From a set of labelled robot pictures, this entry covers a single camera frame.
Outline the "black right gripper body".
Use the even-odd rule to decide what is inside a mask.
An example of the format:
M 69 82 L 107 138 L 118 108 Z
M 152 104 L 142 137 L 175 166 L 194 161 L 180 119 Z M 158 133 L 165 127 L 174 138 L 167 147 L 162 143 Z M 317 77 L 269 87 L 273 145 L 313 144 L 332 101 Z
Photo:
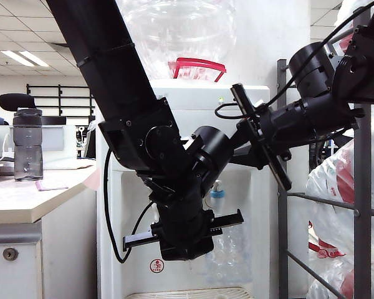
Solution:
M 289 149 L 312 142 L 312 107 L 308 101 L 295 101 L 278 110 L 260 101 L 247 114 L 254 129 L 251 151 L 262 161 L 269 156 L 288 160 Z

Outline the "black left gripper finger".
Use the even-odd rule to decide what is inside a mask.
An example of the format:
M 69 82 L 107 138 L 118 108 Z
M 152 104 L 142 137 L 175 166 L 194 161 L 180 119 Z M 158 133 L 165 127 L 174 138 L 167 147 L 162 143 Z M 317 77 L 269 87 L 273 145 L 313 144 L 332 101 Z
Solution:
M 158 242 L 159 238 L 152 231 L 146 231 L 139 234 L 132 234 L 123 237 L 123 249 L 130 249 L 136 246 Z
M 221 233 L 222 228 L 239 225 L 244 222 L 241 210 L 237 209 L 235 214 L 215 217 L 211 221 L 211 233 Z

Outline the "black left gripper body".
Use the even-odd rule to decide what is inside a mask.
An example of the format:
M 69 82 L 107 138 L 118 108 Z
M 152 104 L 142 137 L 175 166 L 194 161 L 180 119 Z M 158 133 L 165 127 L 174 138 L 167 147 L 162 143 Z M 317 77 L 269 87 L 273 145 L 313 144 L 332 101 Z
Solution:
M 162 243 L 211 243 L 210 226 L 214 212 L 204 209 L 201 201 L 171 204 L 153 202 L 159 218 L 151 225 L 151 233 Z

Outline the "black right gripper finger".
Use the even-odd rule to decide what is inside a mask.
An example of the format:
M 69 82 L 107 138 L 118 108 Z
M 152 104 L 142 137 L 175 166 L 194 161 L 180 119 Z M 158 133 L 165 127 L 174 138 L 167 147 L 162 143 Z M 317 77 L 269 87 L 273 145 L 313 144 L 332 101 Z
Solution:
M 247 118 L 253 123 L 257 123 L 256 109 L 246 95 L 246 91 L 241 83 L 232 85 L 231 93 L 242 112 L 242 115 L 236 116 L 235 119 Z
M 288 191 L 292 187 L 291 180 L 287 176 L 284 167 L 278 157 L 265 146 L 247 145 L 235 149 L 229 161 L 232 164 L 255 167 L 261 170 L 264 166 L 269 166 L 277 183 Z

